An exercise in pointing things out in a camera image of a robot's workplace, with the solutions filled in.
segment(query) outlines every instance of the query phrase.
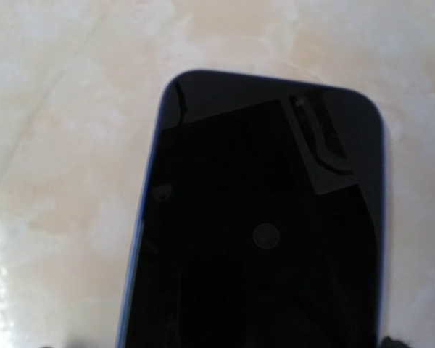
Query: beige marble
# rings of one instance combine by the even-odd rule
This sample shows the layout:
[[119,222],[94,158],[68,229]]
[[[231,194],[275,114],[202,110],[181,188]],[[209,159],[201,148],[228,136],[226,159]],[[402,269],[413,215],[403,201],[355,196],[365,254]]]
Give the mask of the beige marble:
[[0,1],[0,348],[113,347],[160,94],[215,68],[387,124],[382,333],[435,347],[435,0]]

